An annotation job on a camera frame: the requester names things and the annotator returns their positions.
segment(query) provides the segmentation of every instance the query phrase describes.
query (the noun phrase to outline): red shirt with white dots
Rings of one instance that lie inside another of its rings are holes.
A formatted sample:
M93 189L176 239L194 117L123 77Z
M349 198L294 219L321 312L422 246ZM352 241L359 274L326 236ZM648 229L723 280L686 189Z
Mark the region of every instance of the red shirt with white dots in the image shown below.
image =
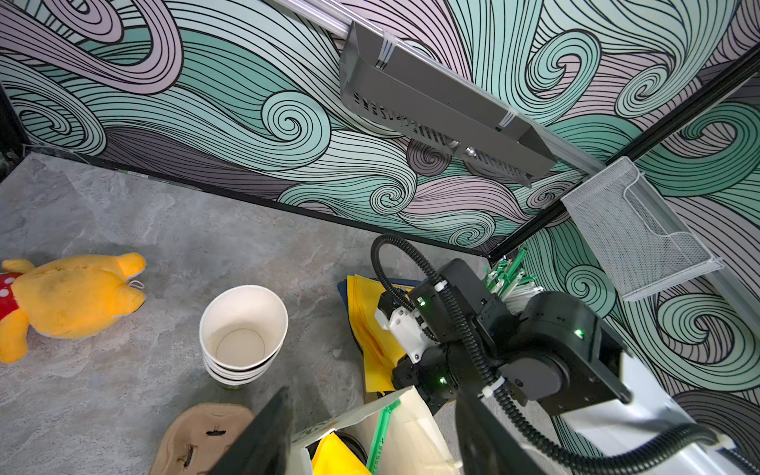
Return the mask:
M0 320L7 317L14 310L18 309L16 299L13 298L13 290L11 290L11 284L16 277L21 274L17 272L9 272L7 274L0 274Z

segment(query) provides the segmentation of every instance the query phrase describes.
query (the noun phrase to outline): white paper bag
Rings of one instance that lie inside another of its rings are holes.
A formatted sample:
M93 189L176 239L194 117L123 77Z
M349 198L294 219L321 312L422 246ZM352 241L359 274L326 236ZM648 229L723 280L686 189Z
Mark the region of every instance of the white paper bag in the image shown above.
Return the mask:
M342 430L356 437L369 452L380 410L399 400L391 413L378 475L458 475L457 463L415 387L390 393L347 413L315 424L293 436L287 475L312 475L309 451L314 442Z

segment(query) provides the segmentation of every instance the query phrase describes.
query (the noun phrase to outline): paper cup rim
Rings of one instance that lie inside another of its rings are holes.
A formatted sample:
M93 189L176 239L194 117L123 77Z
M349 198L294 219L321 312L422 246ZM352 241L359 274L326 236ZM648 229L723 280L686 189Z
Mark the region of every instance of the paper cup rim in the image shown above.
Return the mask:
M219 376L222 376L223 378L228 378L228 376L225 375L224 372L236 373L236 376L251 376L251 375L261 374L261 373L265 372L266 370L268 370L269 367L271 366L271 364L274 362L274 357L279 352L280 352L280 350L277 350L277 352L274 355L272 355L272 358L270 358L266 363L264 363L264 365L259 366L257 368L250 369L249 371L245 371L245 372L234 372L234 371L231 371L231 370L225 368L224 366L219 366L216 363L214 363L213 361L211 361L208 358L208 356L205 355L205 354L203 355L203 360L204 360L204 363L208 364L208 366L215 373L217 373Z
M206 320L206 315L208 315L208 309L210 309L211 306L217 300L221 299L223 296L225 296L226 294L232 292L233 290L243 289L243 288L247 288L247 287L250 287L250 288L253 288L253 289L263 289L263 290L266 290L267 292L269 292L270 294L272 294L273 296L277 297L277 301L280 303L280 305L282 306L283 311L285 312L285 331L283 332L282 338L277 343L277 346L269 354L264 355L264 358L260 359L256 363L254 363L252 365L249 365L249 366L233 366L233 365L223 364L215 356L211 355L211 353L209 353L209 351L206 349L206 344L203 341L203 322ZM261 285L255 285L255 284L252 284L252 283L246 284L246 285L238 285L237 287L232 287L231 289L227 289L224 292L220 293L219 295L217 295L214 298L214 300L211 300L211 302L206 306L206 309L203 311L203 315L201 315L201 323L198 325L198 339L201 342L201 349L203 350L203 353L205 355L207 355L211 359L211 361L213 361L217 365L219 365L219 366L221 366L221 367L223 367L225 369L229 369L230 371L250 371L251 369L255 369L258 366L266 364L267 360L269 360L269 358L271 356L273 356L280 349L280 347L282 347L282 344L285 341L285 337L287 336L287 328L288 328L288 323L289 323L288 320L289 319L288 319L287 307L285 306L285 302L283 302L283 300L280 298L280 296L278 296L273 290L268 289L267 287L264 287L264 286L261 286Z
M203 362L203 366L204 366L204 368L206 368L206 372L208 373L208 375L211 378L214 378L218 382L223 383L225 385L229 385L229 386L247 385L248 383L251 383L251 382L257 380L261 375L264 374L263 372L261 372L261 373L258 373L257 375L252 376L251 378L241 379L241 380L227 379L224 376L220 375L219 373L215 372L211 367L209 367L209 365L206 363L205 360Z

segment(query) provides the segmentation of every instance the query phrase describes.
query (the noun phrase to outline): brown cardboard piece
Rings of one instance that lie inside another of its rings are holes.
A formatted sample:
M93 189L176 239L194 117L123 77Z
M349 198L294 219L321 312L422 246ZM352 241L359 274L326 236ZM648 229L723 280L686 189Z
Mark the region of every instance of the brown cardboard piece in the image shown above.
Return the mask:
M235 404L199 404L164 433L148 475L204 475L219 461L253 413Z

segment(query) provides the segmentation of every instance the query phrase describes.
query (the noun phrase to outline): black metal frame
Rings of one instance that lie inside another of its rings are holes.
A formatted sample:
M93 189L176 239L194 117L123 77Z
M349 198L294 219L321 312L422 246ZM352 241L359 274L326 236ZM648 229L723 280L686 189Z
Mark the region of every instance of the black metal frame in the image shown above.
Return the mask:
M736 89L747 82L760 71L760 43L754 45L731 65L717 74L712 81L689 96L666 116L658 120L646 131L633 139L609 158L605 164L610 165L620 157L628 157L633 161L643 157L660 142L686 127L691 121L707 112L711 107L730 96ZM557 199L549 207L541 211L535 218L525 223L520 229L509 235L501 244L492 249L487 258L490 262L498 261L503 255L515 250L523 242L548 223L554 221L562 213L566 213L565 205Z
M0 84L0 155L8 157L8 152L13 152L18 157L22 157L24 144L28 143L29 137L16 116L5 89Z
M350 219L339 217L339 216L333 216L331 214L324 214L318 211L312 211L306 208L293 206L291 204L284 204L284 203L280 203L279 201L269 200L266 198L260 198L254 195L248 195L243 192L235 192L233 190L222 188L220 186L208 185L206 183L195 182L195 181L180 178L174 175L167 175L165 173L155 172L153 170L146 170L146 169L140 168L139 166L132 166L132 165L127 165L125 163L118 163L118 162L113 162L111 160L104 160L102 158L93 157L91 155L75 154L73 152L67 152L57 147L45 147L44 145L34 145L32 147L27 147L27 149L31 149L32 151L39 151L46 155L53 155L54 157L65 158L65 159L73 160L77 162L85 162L90 165L98 166L100 168L116 170L116 171L121 171L121 172L133 172L141 176L147 177L149 179L156 179L158 181L170 183L173 185L185 186L186 188L193 188L202 192L211 193L213 195L225 196L227 198L236 199L238 201L246 201L248 203L260 204L261 206L274 208L276 210L288 211L290 213L295 213L295 214L302 214L304 216L314 217L319 220L329 221L331 223L338 223L338 224L343 224L345 226L359 228L361 230L372 231L373 233L380 233L380 234L393 233L409 241L421 242L422 244L430 244L439 248L450 249L452 251L466 252L467 254L473 254L480 257L486 257L486 258L488 257L486 252L479 251L477 249L469 249L469 248L461 247L458 245L448 244L447 242L440 242L440 241L435 241L433 239L428 239L428 238L424 238L420 236L413 236L407 233L400 233L398 231L388 230L386 228L375 226L373 224L362 223L360 221L354 221L354 220L350 220Z

